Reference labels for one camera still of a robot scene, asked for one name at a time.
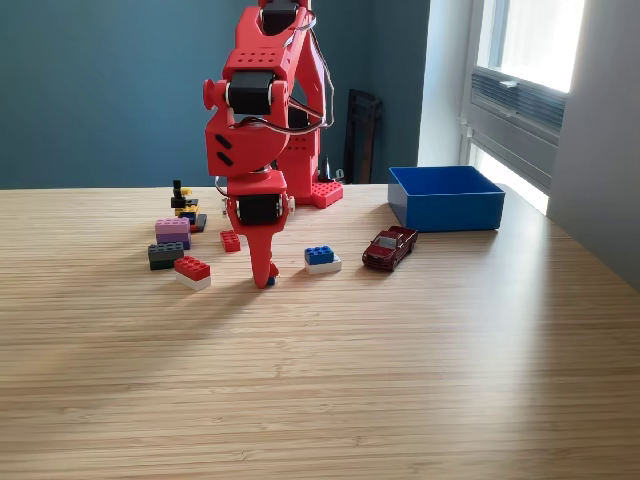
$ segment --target wall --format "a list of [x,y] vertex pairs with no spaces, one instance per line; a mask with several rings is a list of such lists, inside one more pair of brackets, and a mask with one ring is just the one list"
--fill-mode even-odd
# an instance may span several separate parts
[[333,171],[342,168],[349,89],[369,89],[367,4],[367,0],[315,0],[313,4],[318,15],[315,31],[336,90],[335,123],[322,132],[322,153],[329,156]]
[[210,184],[202,83],[253,3],[3,2],[0,186]]
[[[211,185],[202,83],[255,0],[8,0],[0,6],[0,188]],[[429,2],[317,0],[342,165],[350,88],[382,97],[374,180],[415,165]]]
[[369,3],[369,91],[382,99],[385,110],[376,138],[372,181],[387,183],[389,167],[415,166],[418,161],[430,2]]
[[591,0],[548,216],[640,289],[640,2]]
[[418,165],[457,165],[473,0],[431,0]]

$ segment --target teal wall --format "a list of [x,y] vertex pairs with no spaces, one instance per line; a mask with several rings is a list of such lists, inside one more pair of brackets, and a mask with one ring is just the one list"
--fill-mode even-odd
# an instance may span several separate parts
[[[3,0],[0,188],[210,185],[202,106],[254,0]],[[337,89],[323,150],[341,166],[350,88],[386,118],[374,181],[415,165],[428,1],[316,0]]]

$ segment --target pink lego brick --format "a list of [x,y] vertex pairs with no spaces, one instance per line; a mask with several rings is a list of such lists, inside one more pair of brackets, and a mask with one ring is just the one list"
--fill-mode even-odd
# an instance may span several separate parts
[[161,218],[156,222],[156,235],[189,233],[188,218]]

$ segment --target white lego brick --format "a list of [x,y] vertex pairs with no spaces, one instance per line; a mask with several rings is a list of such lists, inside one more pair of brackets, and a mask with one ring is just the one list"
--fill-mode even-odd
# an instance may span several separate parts
[[305,260],[304,268],[311,275],[317,275],[319,273],[339,272],[340,270],[342,270],[342,260],[340,260],[340,257],[334,253],[332,263],[321,263],[320,265],[309,265]]
[[204,290],[205,288],[211,286],[211,275],[196,282],[195,280],[191,280],[189,277],[185,277],[181,273],[176,272],[176,280],[178,280],[183,285],[194,289],[196,292]]

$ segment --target lego brick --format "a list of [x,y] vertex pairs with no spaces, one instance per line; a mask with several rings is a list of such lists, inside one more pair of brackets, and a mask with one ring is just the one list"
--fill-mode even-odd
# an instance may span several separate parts
[[173,270],[175,260],[155,260],[149,262],[151,270]]
[[195,225],[196,224],[196,218],[197,218],[198,214],[195,212],[182,212],[178,215],[179,218],[186,218],[189,220],[189,223],[191,225]]
[[180,283],[182,283],[183,285],[186,285],[189,288],[192,288],[193,290],[195,290],[196,292],[200,291],[200,290],[204,290],[207,287],[211,286],[211,277],[205,277],[202,280],[191,280],[189,277],[186,277],[185,275],[182,275],[179,272],[176,272],[176,280],[179,281]]
[[320,265],[333,262],[333,250],[327,247],[312,247],[304,251],[304,259],[309,265]]
[[204,227],[207,225],[207,214],[201,213],[196,219],[196,232],[204,232]]
[[158,233],[156,240],[156,243],[190,242],[191,232],[187,230],[184,233]]
[[311,203],[316,208],[327,208],[344,197],[344,189],[338,182],[314,183],[311,186]]
[[176,272],[196,282],[211,275],[211,267],[193,257],[183,257],[176,260],[174,268]]
[[177,260],[184,257],[184,246],[182,245],[182,242],[149,245],[147,252],[150,262],[161,260]]
[[331,273],[331,272],[339,272],[342,270],[342,260],[337,255],[333,256],[333,262],[331,263],[321,263],[318,265],[309,265],[305,262],[304,268],[311,275],[317,275],[319,273]]
[[[166,242],[158,242],[158,245],[164,245]],[[183,242],[177,242],[182,244],[183,250],[191,250],[191,240],[185,240]]]
[[186,198],[171,198],[171,208],[186,208],[187,207],[187,199]]
[[240,251],[240,239],[236,232],[229,230],[228,232],[220,232],[220,242],[224,247],[226,253],[239,252]]
[[162,218],[156,221],[156,234],[188,233],[189,220],[180,218]]

